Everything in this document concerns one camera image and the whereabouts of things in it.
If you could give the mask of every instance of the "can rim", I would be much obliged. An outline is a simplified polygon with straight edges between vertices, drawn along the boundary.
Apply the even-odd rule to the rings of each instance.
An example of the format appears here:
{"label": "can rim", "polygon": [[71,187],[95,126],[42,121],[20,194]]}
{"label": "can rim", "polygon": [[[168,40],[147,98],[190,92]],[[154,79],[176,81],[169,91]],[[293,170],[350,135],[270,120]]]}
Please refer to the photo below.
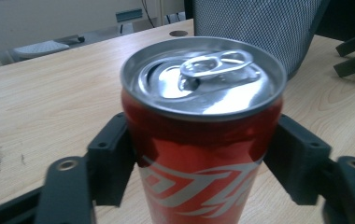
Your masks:
{"label": "can rim", "polygon": [[[259,52],[261,52],[264,55],[267,55],[267,57],[273,59],[274,63],[278,66],[278,70],[282,74],[280,76],[281,80],[279,81],[279,84],[277,86],[277,89],[273,93],[271,97],[269,97],[267,100],[256,104],[250,108],[246,108],[243,110],[238,110],[238,111],[233,111],[233,112],[226,112],[226,113],[219,113],[219,114],[197,114],[197,113],[190,113],[186,111],[181,111],[181,110],[176,110],[170,107],[162,106],[162,105],[156,105],[153,102],[146,101],[145,103],[143,102],[143,99],[138,97],[137,95],[133,94],[132,91],[132,83],[127,80],[127,78],[124,78],[124,71],[127,67],[128,62],[132,59],[133,56],[140,54],[141,52],[144,52],[146,50],[149,50],[150,48],[154,48],[156,45],[170,45],[170,42],[176,42],[176,41],[190,41],[190,39],[217,39],[217,40],[224,40],[228,42],[235,42],[237,44],[243,44],[246,47],[249,47],[250,49],[256,49]],[[271,105],[273,102],[275,102],[277,99],[279,99],[282,95],[282,92],[284,91],[287,81],[288,81],[288,75],[286,72],[285,67],[282,65],[280,60],[278,60],[275,56],[273,56],[271,53],[265,51],[264,49],[260,49],[259,47],[253,46],[251,44],[238,41],[238,40],[232,40],[228,38],[220,38],[220,37],[212,37],[212,36],[189,36],[189,37],[179,37],[179,38],[174,38],[174,39],[169,39],[165,40],[156,44],[149,45],[143,49],[138,50],[134,54],[132,54],[127,60],[122,65],[121,68],[121,74],[120,74],[120,79],[121,79],[121,85],[123,86],[123,89],[135,100],[137,100],[142,106],[153,110],[161,115],[167,116],[172,119],[184,119],[184,120],[195,120],[195,121],[225,121],[225,120],[232,120],[232,119],[240,119],[243,117],[248,117],[251,115],[254,115],[256,113],[259,113],[260,111],[264,110],[267,108],[269,105]]]}

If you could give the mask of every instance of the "silver can top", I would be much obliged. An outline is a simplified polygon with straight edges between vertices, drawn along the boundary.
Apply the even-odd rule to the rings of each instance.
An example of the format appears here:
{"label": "silver can top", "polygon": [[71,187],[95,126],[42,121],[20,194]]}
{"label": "silver can top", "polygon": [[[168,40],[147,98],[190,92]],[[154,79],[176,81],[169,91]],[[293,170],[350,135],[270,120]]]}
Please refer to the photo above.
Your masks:
{"label": "silver can top", "polygon": [[271,54],[239,41],[184,37],[144,48],[121,69],[124,89],[176,119],[229,120],[255,114],[283,92],[287,74]]}

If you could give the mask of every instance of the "light wood tabletop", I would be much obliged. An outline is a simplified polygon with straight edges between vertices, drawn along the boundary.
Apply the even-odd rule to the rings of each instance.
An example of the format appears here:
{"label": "light wood tabletop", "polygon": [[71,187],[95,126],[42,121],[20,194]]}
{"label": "light wood tabletop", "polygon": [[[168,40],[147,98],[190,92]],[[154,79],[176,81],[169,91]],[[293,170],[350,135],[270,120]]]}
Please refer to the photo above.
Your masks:
{"label": "light wood tabletop", "polygon": [[[193,35],[182,21],[86,47],[0,67],[0,204],[43,185],[47,168],[87,145],[121,112],[120,70],[134,52]],[[283,113],[333,147],[332,159],[355,157],[355,75],[337,76],[339,41],[315,36],[298,74],[284,92]],[[298,206],[263,164],[240,223],[322,223],[317,206]],[[135,168],[121,208],[97,207],[98,223],[150,223]]]}

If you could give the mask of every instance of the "black cable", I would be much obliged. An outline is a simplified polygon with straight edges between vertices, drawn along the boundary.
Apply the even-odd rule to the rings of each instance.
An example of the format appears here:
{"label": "black cable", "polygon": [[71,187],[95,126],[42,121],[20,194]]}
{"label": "black cable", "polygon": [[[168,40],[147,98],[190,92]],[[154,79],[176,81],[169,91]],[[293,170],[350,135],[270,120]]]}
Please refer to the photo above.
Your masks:
{"label": "black cable", "polygon": [[148,16],[148,20],[149,20],[151,26],[152,26],[153,28],[155,28],[155,26],[154,26],[154,24],[152,23],[152,20],[151,20],[151,18],[150,18],[150,16],[149,16],[147,0],[142,0],[142,6],[143,6],[143,8],[145,9],[146,15]]}

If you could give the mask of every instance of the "aluminum can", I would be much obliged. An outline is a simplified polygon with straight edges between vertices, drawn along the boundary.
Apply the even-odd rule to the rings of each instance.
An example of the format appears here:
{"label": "aluminum can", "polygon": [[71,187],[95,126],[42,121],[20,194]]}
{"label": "aluminum can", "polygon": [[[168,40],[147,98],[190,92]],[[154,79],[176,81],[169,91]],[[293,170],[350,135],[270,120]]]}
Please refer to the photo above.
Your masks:
{"label": "aluminum can", "polygon": [[125,62],[122,106],[153,223],[239,221],[286,81],[269,53],[216,37],[161,42]]}

